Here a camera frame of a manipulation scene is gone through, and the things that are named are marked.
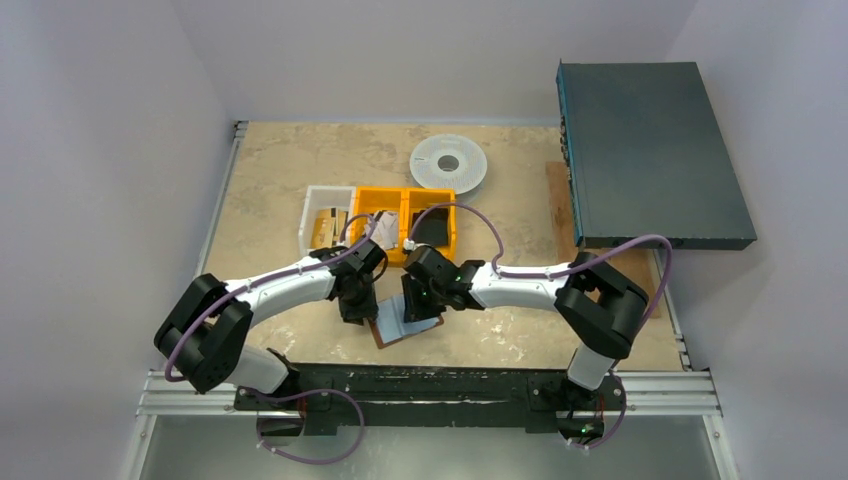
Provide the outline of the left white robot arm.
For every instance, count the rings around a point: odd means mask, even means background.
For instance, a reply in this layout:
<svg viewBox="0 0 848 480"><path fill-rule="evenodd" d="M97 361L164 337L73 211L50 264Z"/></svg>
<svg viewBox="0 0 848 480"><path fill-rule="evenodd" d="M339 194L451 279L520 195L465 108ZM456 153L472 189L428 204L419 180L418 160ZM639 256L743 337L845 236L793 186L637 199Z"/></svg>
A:
<svg viewBox="0 0 848 480"><path fill-rule="evenodd" d="M297 399L297 372L285 356L246 343L261 322L303 304L334 301L341 320L363 325L378 316L374 284L388 265L385 251L360 239L349 248L312 251L264 276L221 281L196 277L154 336L167 359L170 380L188 381L199 393L221 385L259 392L272 408Z"/></svg>

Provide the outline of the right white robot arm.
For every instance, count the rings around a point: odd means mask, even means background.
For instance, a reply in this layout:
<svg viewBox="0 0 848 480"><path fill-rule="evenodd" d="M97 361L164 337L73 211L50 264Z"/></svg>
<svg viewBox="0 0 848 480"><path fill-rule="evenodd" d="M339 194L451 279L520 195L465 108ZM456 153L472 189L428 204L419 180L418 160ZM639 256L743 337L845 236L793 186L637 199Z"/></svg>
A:
<svg viewBox="0 0 848 480"><path fill-rule="evenodd" d="M550 267L496 267L482 260L456 265L423 245L403 264L409 316L438 316L447 309L519 307L560 314L580 340L561 381L564 399L584 407L596 399L614 364L629 357L649 296L599 256L583 252Z"/></svg>

